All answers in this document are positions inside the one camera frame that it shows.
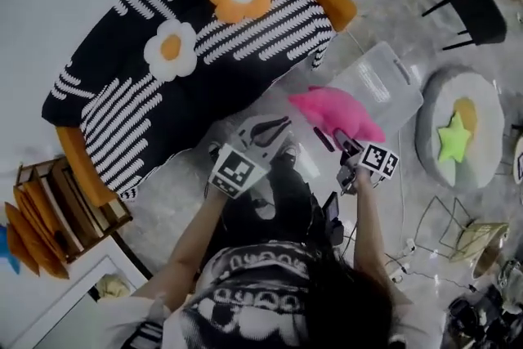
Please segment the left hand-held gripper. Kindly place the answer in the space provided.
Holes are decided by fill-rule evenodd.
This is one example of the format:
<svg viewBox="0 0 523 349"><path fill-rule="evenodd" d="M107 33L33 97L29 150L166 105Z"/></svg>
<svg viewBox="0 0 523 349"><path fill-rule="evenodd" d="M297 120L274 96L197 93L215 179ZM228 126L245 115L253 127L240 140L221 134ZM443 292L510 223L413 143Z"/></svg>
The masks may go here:
<svg viewBox="0 0 523 349"><path fill-rule="evenodd" d="M269 173L291 124L289 116L255 115L246 119L228 142L212 142L208 183L237 199Z"/></svg>

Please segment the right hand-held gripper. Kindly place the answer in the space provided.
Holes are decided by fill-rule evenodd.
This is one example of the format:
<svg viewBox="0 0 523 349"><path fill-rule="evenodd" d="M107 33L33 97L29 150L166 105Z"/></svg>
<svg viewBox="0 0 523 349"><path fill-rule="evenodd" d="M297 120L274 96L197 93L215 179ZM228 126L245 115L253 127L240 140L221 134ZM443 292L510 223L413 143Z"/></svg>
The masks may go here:
<svg viewBox="0 0 523 349"><path fill-rule="evenodd" d="M318 127L313 127L313 131L324 147L329 152L333 152L333 145L322 131ZM336 176L342 195L354 195L356 193L354 183L357 168L365 168L369 171L373 188L376 188L385 180L392 179L399 163L399 157L394 152L372 143L362 146L339 128L333 131L333 139L342 151L340 170Z"/></svg>

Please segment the pink star cushion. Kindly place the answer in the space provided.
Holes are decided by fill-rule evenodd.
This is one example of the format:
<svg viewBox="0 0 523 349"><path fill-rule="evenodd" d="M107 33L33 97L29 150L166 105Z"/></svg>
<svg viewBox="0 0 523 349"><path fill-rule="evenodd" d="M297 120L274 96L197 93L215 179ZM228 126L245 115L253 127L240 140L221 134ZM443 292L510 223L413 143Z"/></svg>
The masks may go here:
<svg viewBox="0 0 523 349"><path fill-rule="evenodd" d="M288 101L307 122L334 139L343 131L357 141L383 143L384 131L372 120L365 107L351 94L335 87L310 86L305 93L292 94Z"/></svg>

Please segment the transparent plastic storage box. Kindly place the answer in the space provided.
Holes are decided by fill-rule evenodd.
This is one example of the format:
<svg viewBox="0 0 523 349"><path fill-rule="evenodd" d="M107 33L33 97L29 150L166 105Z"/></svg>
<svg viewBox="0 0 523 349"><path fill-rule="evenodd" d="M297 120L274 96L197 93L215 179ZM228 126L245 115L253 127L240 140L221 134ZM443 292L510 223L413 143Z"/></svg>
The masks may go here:
<svg viewBox="0 0 523 349"><path fill-rule="evenodd" d="M329 86L359 101L387 138L393 137L423 104L418 81L383 41L336 76Z"/></svg>

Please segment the green star cushion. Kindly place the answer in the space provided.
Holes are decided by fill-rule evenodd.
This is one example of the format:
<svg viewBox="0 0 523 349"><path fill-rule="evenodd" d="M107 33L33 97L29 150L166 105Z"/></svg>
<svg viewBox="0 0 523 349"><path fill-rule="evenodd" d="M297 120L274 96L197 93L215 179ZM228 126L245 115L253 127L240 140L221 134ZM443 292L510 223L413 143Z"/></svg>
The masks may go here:
<svg viewBox="0 0 523 349"><path fill-rule="evenodd" d="M461 163L467 150L467 143L472 137L472 133L463 125L461 114L456 111L449 125L438 128L437 132L440 139L438 161L442 163L452 159L454 162Z"/></svg>

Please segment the white flower cushion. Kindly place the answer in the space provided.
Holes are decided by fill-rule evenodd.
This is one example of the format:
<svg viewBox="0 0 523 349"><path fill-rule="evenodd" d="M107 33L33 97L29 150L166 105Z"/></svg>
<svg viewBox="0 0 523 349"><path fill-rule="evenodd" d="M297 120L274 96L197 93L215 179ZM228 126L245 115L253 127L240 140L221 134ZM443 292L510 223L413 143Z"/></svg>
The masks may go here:
<svg viewBox="0 0 523 349"><path fill-rule="evenodd" d="M192 74L197 65L196 32L188 22L164 21L144 47L144 60L159 81L171 82Z"/></svg>

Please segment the person's left forearm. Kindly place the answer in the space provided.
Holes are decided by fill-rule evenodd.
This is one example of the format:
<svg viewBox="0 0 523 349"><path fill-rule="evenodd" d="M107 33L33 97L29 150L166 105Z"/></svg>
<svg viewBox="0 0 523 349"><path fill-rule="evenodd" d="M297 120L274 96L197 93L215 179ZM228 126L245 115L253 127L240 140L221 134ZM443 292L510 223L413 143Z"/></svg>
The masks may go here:
<svg viewBox="0 0 523 349"><path fill-rule="evenodd" d="M201 208L177 241L168 263L159 273L159 292L164 295L164 303L169 310L178 309L190 293L194 276L227 200L228 197L219 190L209 190Z"/></svg>

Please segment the round grey floor cushion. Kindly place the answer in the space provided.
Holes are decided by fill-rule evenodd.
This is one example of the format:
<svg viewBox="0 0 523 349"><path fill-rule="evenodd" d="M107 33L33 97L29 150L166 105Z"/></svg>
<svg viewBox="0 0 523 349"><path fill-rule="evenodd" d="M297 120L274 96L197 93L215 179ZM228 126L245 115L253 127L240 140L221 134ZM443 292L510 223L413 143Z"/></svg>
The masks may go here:
<svg viewBox="0 0 523 349"><path fill-rule="evenodd" d="M494 177L503 153L505 118L498 91L492 82L464 66L436 71L423 90L418 111L415 147L420 163L441 185L457 192L485 187ZM460 141L463 159L440 159L440 130L459 116L470 133Z"/></svg>

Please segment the person's legs in black trousers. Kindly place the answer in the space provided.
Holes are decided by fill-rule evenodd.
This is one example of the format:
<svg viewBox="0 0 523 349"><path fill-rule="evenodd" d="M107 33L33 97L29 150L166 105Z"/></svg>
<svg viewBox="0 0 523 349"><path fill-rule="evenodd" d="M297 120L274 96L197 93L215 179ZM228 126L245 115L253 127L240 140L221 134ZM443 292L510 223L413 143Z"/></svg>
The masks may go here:
<svg viewBox="0 0 523 349"><path fill-rule="evenodd" d="M321 208L302 176L286 154L276 157L267 175L273 194L275 215L257 215L254 198L246 191L228 199L209 243L206 256L224 248L267 243L273 240L322 245L327 242Z"/></svg>

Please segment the black waist device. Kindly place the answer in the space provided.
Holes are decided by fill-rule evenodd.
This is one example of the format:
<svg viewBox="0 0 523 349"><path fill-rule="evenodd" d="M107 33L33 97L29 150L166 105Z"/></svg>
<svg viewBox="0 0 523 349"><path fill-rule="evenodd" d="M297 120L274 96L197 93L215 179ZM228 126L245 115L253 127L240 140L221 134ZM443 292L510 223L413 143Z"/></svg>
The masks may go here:
<svg viewBox="0 0 523 349"><path fill-rule="evenodd" d="M337 192L332 192L322 207L325 218L325 234L332 246L339 246L343 242L344 225L338 218L339 202Z"/></svg>

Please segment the person's torso in patterned sweater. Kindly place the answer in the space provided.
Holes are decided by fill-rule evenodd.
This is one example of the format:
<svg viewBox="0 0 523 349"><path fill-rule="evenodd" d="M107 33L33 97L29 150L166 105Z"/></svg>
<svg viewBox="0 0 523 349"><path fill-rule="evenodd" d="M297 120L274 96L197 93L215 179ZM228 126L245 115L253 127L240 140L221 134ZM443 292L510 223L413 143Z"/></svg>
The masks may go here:
<svg viewBox="0 0 523 349"><path fill-rule="evenodd" d="M163 296L101 303L96 349L440 349L433 302L395 304L350 266L300 244L225 248L181 307Z"/></svg>

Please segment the wooden shelf rack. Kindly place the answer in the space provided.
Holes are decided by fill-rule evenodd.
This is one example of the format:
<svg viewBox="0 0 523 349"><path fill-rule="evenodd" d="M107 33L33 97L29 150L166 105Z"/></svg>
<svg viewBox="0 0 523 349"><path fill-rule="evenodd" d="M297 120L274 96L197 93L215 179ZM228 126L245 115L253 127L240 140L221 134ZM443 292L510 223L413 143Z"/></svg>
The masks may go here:
<svg viewBox="0 0 523 349"><path fill-rule="evenodd" d="M96 206L80 187L65 158L20 164L14 186L24 191L22 185L27 181L38 181L45 190L67 241L68 264L132 220L126 205L118 198Z"/></svg>

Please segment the black chair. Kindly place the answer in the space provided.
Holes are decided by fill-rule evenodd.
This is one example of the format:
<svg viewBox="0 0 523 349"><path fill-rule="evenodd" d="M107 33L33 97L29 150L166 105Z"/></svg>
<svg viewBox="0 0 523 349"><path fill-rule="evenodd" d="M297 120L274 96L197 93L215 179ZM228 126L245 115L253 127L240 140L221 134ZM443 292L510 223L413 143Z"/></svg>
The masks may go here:
<svg viewBox="0 0 523 349"><path fill-rule="evenodd" d="M505 41L507 22L495 0L442 0L423 12L421 17L428 16L446 5L452 6L464 24L465 30L459 32L458 35L468 34L470 39L443 47L443 51L468 45L500 44Z"/></svg>

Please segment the white framed window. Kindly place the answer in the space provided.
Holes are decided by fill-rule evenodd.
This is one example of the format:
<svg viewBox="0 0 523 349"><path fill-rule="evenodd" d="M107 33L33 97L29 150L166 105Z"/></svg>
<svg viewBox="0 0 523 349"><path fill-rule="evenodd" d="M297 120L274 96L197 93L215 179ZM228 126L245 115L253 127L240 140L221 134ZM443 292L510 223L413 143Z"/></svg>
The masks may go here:
<svg viewBox="0 0 523 349"><path fill-rule="evenodd" d="M107 275L116 275L131 291L146 280L134 263L104 256L38 315L9 349L96 349L100 319L89 291Z"/></svg>

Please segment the blue plush pillow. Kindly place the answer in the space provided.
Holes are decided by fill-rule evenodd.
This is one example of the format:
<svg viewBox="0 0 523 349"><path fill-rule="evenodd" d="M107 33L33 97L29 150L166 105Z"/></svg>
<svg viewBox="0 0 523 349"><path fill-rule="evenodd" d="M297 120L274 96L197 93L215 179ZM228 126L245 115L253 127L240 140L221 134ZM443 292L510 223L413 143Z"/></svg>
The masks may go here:
<svg viewBox="0 0 523 349"><path fill-rule="evenodd" d="M2 224L0 224L0 258L6 259L17 275L20 273L20 261L9 250L7 228Z"/></svg>

